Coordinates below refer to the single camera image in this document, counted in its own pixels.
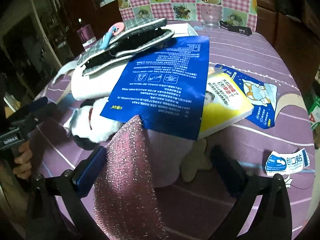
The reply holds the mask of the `left hand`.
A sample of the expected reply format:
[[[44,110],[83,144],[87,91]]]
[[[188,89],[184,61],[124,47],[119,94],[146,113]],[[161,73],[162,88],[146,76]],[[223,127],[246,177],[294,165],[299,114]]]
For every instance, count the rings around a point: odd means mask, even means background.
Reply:
[[[33,153],[29,141],[24,142],[18,148],[20,155],[14,159],[17,166],[13,169],[14,175],[21,179],[28,179],[31,175],[31,158]]]

